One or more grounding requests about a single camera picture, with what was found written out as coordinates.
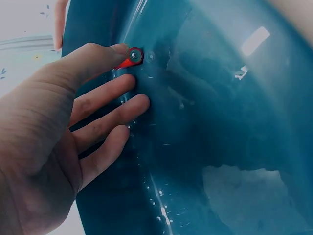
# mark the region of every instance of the floral pattern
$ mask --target floral pattern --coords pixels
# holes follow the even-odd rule
[[[50,10],[50,6],[47,5],[46,11],[42,11],[42,12],[40,12],[39,14],[45,15],[45,17],[48,18],[48,16],[49,16],[49,10]]]
[[[4,76],[5,73],[6,73],[6,70],[5,70],[5,68],[3,68],[1,71],[1,74],[0,74],[0,80],[5,78],[5,76]]]

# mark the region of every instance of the knuckle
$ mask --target knuckle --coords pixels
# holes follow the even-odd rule
[[[76,99],[76,105],[79,109],[79,112],[81,113],[82,117],[87,117],[90,115],[92,110],[92,103],[90,99]]]
[[[86,43],[84,47],[90,49],[90,50],[99,50],[100,45],[96,43]]]

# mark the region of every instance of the red plastic tab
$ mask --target red plastic tab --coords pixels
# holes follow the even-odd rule
[[[119,66],[116,66],[114,69],[126,68],[129,66],[134,66],[140,64],[143,60],[143,52],[137,47],[132,47],[128,50],[127,59],[124,60]]]

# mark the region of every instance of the glossy blue surface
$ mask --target glossy blue surface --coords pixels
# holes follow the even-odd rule
[[[87,235],[312,234],[313,53],[273,9],[72,1],[63,55],[86,42],[126,42],[145,58],[82,88],[137,78],[80,125],[137,93],[151,99],[122,156],[77,197]]]

